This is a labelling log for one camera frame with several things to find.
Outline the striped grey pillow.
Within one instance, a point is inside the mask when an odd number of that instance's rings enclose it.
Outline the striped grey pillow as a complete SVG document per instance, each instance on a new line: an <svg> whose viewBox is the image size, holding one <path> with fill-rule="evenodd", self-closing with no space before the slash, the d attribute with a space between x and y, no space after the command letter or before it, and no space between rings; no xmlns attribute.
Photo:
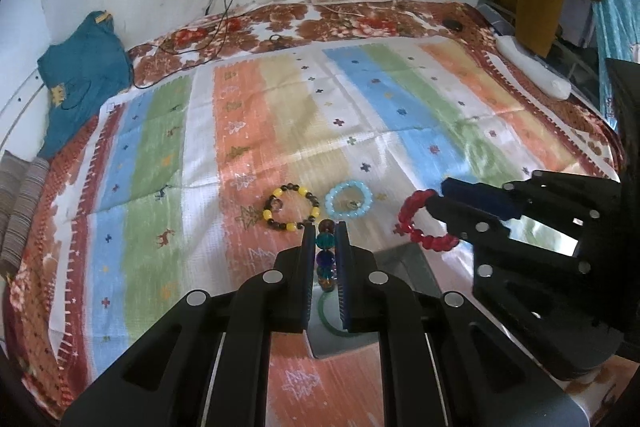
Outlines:
<svg viewBox="0 0 640 427"><path fill-rule="evenodd" d="M15 277L22 262L50 164L26 161L5 150L1 157L1 277Z"/></svg>

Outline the striped colourful blanket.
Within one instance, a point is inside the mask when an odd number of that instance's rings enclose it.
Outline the striped colourful blanket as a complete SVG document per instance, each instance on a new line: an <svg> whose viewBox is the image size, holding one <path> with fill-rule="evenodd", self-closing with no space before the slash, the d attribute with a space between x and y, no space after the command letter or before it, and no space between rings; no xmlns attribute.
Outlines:
<svg viewBox="0 0 640 427"><path fill-rule="evenodd" d="M394 230L402 203L446 178L499 185L536 169L614 176L613 143L584 106L450 37L315 43L116 96L54 204L58 403L188 291L234 291L296 245L262 217L280 185L305 187L419 291L466 289L469 247L411 244Z"/></svg>

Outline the white bolster pillow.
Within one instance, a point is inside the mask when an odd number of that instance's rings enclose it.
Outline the white bolster pillow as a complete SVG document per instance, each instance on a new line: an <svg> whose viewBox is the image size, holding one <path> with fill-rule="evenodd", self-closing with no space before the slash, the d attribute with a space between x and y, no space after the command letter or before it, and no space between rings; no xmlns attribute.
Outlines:
<svg viewBox="0 0 640 427"><path fill-rule="evenodd" d="M572 85L563 77L551 72L524 50L512 36L496 38L498 51L514 64L540 91L553 100L565 101L572 94Z"/></svg>

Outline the teal blue garment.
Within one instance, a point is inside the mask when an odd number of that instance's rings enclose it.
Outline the teal blue garment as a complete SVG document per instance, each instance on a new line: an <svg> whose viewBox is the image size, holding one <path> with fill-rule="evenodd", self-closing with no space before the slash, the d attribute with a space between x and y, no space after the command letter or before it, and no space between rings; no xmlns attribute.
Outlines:
<svg viewBox="0 0 640 427"><path fill-rule="evenodd" d="M38 153L47 160L134 79L113 17L105 11L89 13L73 35L49 46L38 60L38 72L51 98L46 136Z"/></svg>

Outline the small black object on bed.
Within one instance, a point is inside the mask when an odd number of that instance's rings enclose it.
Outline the small black object on bed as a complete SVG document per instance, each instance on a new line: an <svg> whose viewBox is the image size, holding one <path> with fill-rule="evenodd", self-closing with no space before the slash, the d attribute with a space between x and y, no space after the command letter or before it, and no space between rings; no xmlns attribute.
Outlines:
<svg viewBox="0 0 640 427"><path fill-rule="evenodd" d="M442 24L449 30L459 32L463 29L463 24L458 20L450 20L450 18L446 18L446 20L442 21Z"/></svg>

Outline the turquoise curtain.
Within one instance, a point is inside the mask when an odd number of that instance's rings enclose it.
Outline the turquoise curtain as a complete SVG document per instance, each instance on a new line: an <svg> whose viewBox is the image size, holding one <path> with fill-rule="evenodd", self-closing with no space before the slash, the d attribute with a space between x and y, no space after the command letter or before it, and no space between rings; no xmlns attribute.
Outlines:
<svg viewBox="0 0 640 427"><path fill-rule="evenodd" d="M599 55L600 113L618 130L612 81L605 60L639 63L639 0L601 0L593 5Z"/></svg>

